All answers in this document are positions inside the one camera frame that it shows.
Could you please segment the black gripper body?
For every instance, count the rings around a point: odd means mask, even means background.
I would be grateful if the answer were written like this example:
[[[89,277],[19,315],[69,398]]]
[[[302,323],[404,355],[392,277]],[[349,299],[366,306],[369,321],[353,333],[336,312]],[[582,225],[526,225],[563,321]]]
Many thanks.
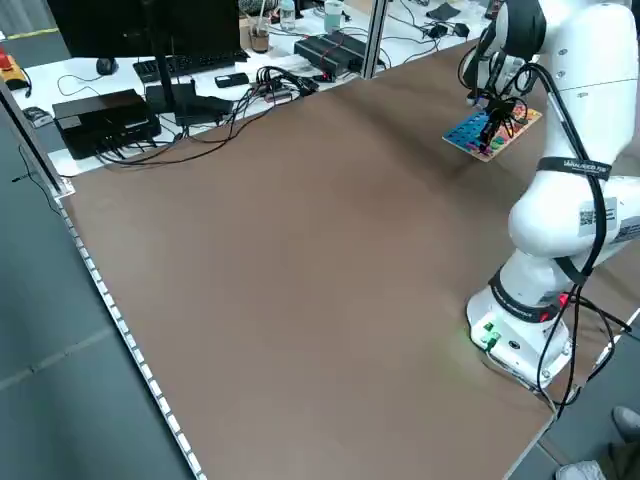
[[[489,100],[485,107],[487,123],[501,125],[511,118],[514,109],[514,99],[512,97],[494,97]]]

